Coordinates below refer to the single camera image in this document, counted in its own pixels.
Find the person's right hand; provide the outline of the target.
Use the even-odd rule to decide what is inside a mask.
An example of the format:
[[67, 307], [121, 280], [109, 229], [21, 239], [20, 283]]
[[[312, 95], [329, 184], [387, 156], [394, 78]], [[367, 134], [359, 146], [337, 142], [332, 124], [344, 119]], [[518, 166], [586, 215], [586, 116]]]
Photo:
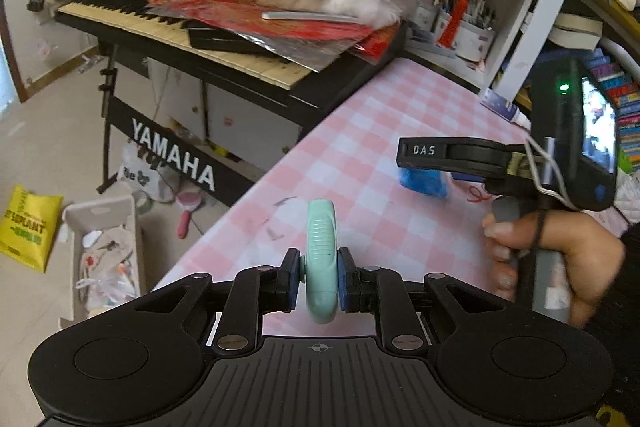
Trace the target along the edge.
[[576, 327], [585, 326], [596, 313], [625, 259], [622, 241], [585, 213], [552, 210], [542, 227], [535, 213], [514, 222], [499, 222], [489, 213], [482, 227], [486, 254], [492, 261], [490, 278], [502, 298], [512, 300], [518, 283], [511, 254], [532, 245], [537, 232], [541, 248], [563, 255], [573, 291], [570, 325]]

